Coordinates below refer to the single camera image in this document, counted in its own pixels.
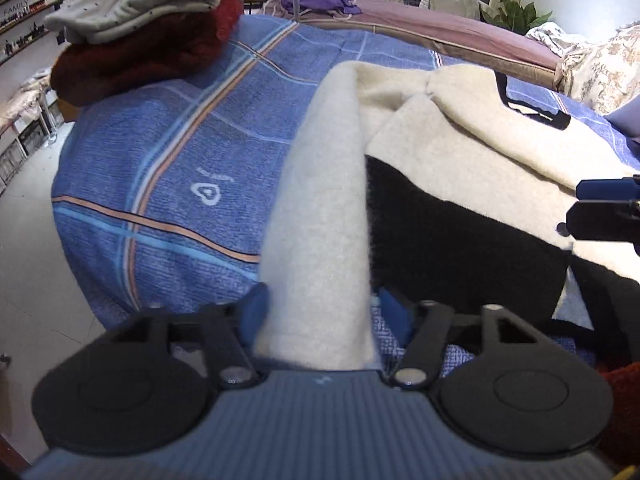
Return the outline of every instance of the blue bed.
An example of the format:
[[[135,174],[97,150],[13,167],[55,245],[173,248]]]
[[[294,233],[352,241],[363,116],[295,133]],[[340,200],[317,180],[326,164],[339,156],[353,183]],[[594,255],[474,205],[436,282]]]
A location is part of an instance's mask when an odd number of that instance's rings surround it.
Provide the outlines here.
[[[208,70],[82,111],[60,157],[53,210],[105,327],[143,307],[190,312],[235,300],[256,282],[281,164],[318,83],[345,60],[423,70],[461,62],[370,32],[243,16]],[[508,93],[567,111],[640,169],[625,137],[591,110],[514,79]]]

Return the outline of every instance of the pillow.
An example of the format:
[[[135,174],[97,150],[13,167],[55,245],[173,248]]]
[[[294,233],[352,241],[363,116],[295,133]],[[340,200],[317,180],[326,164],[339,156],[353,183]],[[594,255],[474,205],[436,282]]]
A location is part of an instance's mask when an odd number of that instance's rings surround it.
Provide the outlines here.
[[[478,0],[431,0],[430,8],[470,20],[480,20]]]
[[[620,116],[626,117],[622,107],[640,93],[640,25],[619,29],[609,41],[574,50],[562,58],[560,70],[562,93],[604,116],[620,110],[612,118],[624,128],[638,122]]]
[[[616,108],[605,118],[613,124],[616,129],[627,137],[637,139],[640,142],[640,94],[632,98],[631,101]],[[629,145],[635,151],[636,146]]]

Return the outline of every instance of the orange stripe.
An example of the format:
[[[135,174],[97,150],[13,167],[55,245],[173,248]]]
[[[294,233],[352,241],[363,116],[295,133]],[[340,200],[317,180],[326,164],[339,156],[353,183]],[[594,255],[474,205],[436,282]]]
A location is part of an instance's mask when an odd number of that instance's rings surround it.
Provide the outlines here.
[[[155,229],[158,231],[164,231],[168,233],[174,233],[180,236],[184,236],[185,238],[189,238],[195,242],[201,243],[204,246],[207,246],[210,249],[213,249],[219,253],[224,254],[225,256],[229,256],[235,260],[239,260],[241,262],[245,262],[248,264],[256,264],[260,261],[259,254],[249,254],[249,253],[241,253],[239,251],[235,251],[233,249],[226,248],[221,246],[215,242],[212,242],[208,238],[191,231],[185,227],[181,227],[176,224],[169,224],[167,222],[160,222],[158,220],[152,220],[151,218],[146,218],[140,215],[136,215],[134,213],[125,213],[123,211],[118,211],[116,209],[111,209],[109,207],[105,207],[103,205],[97,204],[95,202],[89,202],[88,200],[83,200],[81,198],[76,198],[74,196],[57,196],[51,199],[52,202],[68,202],[71,204],[79,205],[85,207],[87,209],[91,209],[105,216],[109,216],[111,218],[117,218],[119,220],[124,220],[135,224],[136,227],[144,226],[149,227],[151,229]]]
[[[282,34],[279,38],[276,38],[267,48],[264,49],[264,52],[269,52],[271,49],[276,47],[277,44],[279,44],[281,40],[286,38],[296,28],[298,28],[297,25],[295,25],[294,27],[291,27],[288,30],[284,31],[284,34]],[[158,169],[155,171],[153,177],[151,178],[151,180],[147,184],[146,189],[145,189],[145,193],[144,193],[144,195],[142,197],[142,200],[140,201],[140,204],[138,205],[138,213],[140,215],[143,215],[145,213],[146,206],[148,205],[148,201],[149,201],[149,199],[151,197],[152,191],[154,190],[154,188],[156,186],[156,183],[158,182],[158,180],[160,179],[162,174],[167,170],[167,168],[173,163],[173,161],[178,156],[178,154],[180,153],[180,151],[182,150],[184,145],[188,142],[188,140],[191,138],[193,133],[196,131],[197,127],[200,126],[200,124],[205,119],[205,117],[209,114],[209,112],[212,111],[213,108],[215,108],[220,103],[220,101],[224,97],[226,97],[226,95],[228,95],[228,93],[233,88],[236,87],[236,85],[243,79],[243,77],[256,64],[257,64],[257,59],[254,59],[250,63],[248,63],[247,66],[245,66],[236,75],[236,78],[234,79],[234,81],[231,84],[229,84],[228,86],[226,86],[226,88],[223,89],[223,91],[220,92],[220,94],[217,95],[217,97],[215,99],[213,99],[213,101],[209,105],[207,105],[207,107],[204,108],[204,110],[201,111],[201,113],[199,113],[197,115],[197,117],[193,120],[193,122],[191,123],[190,127],[187,129],[187,131],[183,135],[182,139],[180,139],[178,144],[176,144],[176,146],[174,146],[174,148],[171,150],[171,152],[169,153],[167,158],[158,167]],[[138,231],[138,226],[136,225],[134,227],[134,232],[137,232],[137,231]],[[129,277],[129,286],[130,286],[130,290],[131,290],[131,295],[132,295],[133,301],[136,304],[138,304],[139,301],[138,301],[138,291],[137,291],[137,287],[136,287],[136,276],[135,276],[135,273],[134,273],[134,270],[133,270],[134,266],[135,266],[135,259],[136,259],[136,257],[135,257],[135,254],[136,254],[136,241],[133,238],[130,238],[128,240],[127,245],[128,245],[128,247],[126,249],[126,254],[128,255],[128,259],[127,259],[127,261],[128,261],[128,264],[127,264],[127,275]],[[259,260],[259,256],[258,255],[253,255],[253,256],[254,256],[254,258],[256,258],[256,260],[254,262],[252,262],[252,263],[257,263],[258,260]]]

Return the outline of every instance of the heart logo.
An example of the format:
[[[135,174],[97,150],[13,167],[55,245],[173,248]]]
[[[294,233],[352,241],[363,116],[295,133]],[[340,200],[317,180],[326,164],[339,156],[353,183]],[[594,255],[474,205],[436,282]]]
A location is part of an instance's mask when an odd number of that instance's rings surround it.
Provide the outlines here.
[[[191,192],[200,197],[204,205],[216,205],[220,202],[220,187],[209,182],[194,182],[191,184]]]

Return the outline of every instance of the screw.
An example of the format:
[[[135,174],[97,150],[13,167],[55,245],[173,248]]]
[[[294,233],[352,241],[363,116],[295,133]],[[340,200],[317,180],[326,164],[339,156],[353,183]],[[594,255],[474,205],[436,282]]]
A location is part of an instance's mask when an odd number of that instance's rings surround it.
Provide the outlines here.
[[[402,368],[394,374],[394,379],[405,386],[417,386],[427,380],[427,374],[418,368]]]
[[[229,366],[220,372],[220,377],[227,384],[242,384],[251,380],[252,376],[251,370],[243,366]]]
[[[569,229],[566,227],[566,224],[564,222],[560,222],[556,226],[556,232],[558,232],[560,236],[563,236],[565,238],[571,236],[571,233],[569,232]]]

